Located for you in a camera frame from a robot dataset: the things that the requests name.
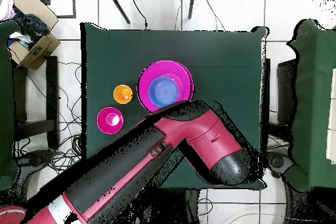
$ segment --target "orange cup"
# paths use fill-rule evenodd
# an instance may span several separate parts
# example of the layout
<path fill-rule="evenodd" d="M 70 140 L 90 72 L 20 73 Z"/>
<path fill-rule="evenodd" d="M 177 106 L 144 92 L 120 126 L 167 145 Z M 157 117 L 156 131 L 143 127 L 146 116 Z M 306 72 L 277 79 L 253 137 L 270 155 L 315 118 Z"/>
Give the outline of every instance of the orange cup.
<path fill-rule="evenodd" d="M 132 96 L 132 89 L 127 85 L 118 85 L 113 91 L 113 98 L 120 104 L 128 103 Z"/>

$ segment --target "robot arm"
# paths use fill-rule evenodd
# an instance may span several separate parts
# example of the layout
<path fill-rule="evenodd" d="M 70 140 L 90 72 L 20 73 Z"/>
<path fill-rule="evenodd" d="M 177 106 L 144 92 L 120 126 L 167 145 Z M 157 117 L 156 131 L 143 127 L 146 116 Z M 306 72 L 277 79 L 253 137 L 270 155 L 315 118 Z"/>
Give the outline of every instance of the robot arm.
<path fill-rule="evenodd" d="M 84 174 L 26 224 L 60 224 L 65 220 L 55 219 L 60 213 L 76 214 L 80 224 L 111 224 L 153 179 L 160 179 L 160 170 L 184 140 L 219 183 L 237 185 L 249 174 L 249 157 L 210 107 L 179 102 L 148 116 L 87 160 Z"/>

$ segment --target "white tile floor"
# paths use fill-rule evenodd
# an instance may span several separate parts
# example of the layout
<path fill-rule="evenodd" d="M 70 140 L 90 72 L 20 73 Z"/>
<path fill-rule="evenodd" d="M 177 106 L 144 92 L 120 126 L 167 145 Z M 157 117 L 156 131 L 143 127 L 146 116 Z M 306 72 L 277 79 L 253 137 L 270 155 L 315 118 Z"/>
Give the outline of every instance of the white tile floor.
<path fill-rule="evenodd" d="M 331 0 L 208 0 L 228 31 L 250 31 L 255 26 L 267 26 L 270 35 L 267 37 L 266 56 L 271 59 L 271 91 L 270 109 L 278 110 L 276 67 L 279 62 L 295 58 L 295 53 L 285 42 L 292 38 L 296 24 L 304 18 L 317 19 L 325 28 L 336 25 L 335 3 Z M 131 24 L 126 24 L 112 0 L 75 0 L 76 18 L 60 18 L 52 34 L 61 40 L 61 45 L 53 53 L 58 60 L 64 63 L 80 63 L 80 22 L 92 22 L 106 29 L 144 29 L 144 20 L 133 5 L 132 0 L 119 0 L 120 5 L 127 13 Z M 174 30 L 177 10 L 180 0 L 136 0 L 139 9 L 147 18 L 148 29 Z M 188 19 L 189 0 L 183 0 L 183 30 L 214 30 L 215 19 L 205 0 L 195 0 L 192 19 Z M 180 30 L 180 14 L 178 13 L 177 30 Z M 77 64 L 59 64 L 60 86 L 69 96 L 71 108 L 80 96 L 80 85 L 75 78 Z M 38 71 L 30 71 L 31 77 L 45 93 L 45 65 Z M 81 69 L 77 71 L 81 79 Z M 60 91 L 60 111 L 64 118 L 60 118 L 60 129 L 65 122 L 70 122 L 72 116 L 67 109 L 67 99 Z M 81 114 L 81 101 L 75 108 L 76 115 Z M 29 120 L 45 119 L 45 99 L 28 80 L 27 111 Z M 276 121 L 276 113 L 270 113 L 272 121 Z M 72 134 L 80 133 L 78 125 L 71 125 Z M 61 132 L 61 139 L 70 135 L 68 129 Z M 28 150 L 45 148 L 46 136 L 33 137 Z M 29 197 L 56 175 L 47 168 L 33 176 L 29 187 Z M 282 181 L 273 178 L 267 171 L 264 176 L 267 188 L 259 191 L 251 190 L 209 190 L 208 199 L 199 203 L 199 218 L 201 224 L 282 224 L 285 213 L 285 192 Z"/>

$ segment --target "chair leg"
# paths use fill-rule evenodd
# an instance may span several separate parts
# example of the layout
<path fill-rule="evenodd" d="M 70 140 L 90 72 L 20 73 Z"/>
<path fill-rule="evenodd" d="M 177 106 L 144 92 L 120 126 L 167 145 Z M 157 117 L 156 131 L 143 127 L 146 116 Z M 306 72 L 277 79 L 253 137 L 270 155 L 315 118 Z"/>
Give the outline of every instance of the chair leg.
<path fill-rule="evenodd" d="M 127 15 L 126 15 L 125 12 L 123 11 L 123 8 L 122 8 L 121 5 L 118 3 L 118 1 L 117 1 L 117 0 L 112 0 L 112 1 L 115 3 L 115 5 L 116 5 L 116 7 L 118 8 L 119 12 L 121 13 L 121 15 L 122 15 L 122 16 L 124 17 L 124 19 L 126 20 L 126 23 L 130 24 L 131 21 L 129 21 Z"/>
<path fill-rule="evenodd" d="M 189 5 L 189 15 L 188 18 L 191 19 L 192 18 L 192 9 L 194 7 L 194 0 L 190 0 L 190 5 Z"/>

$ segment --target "blue cup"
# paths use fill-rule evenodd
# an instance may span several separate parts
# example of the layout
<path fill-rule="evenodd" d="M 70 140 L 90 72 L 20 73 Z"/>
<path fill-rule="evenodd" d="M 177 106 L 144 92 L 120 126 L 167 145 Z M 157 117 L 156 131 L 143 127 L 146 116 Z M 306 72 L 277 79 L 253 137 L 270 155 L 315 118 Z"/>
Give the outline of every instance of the blue cup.
<path fill-rule="evenodd" d="M 148 88 L 150 101 L 160 108 L 174 103 L 178 92 L 175 82 L 164 76 L 154 79 Z"/>

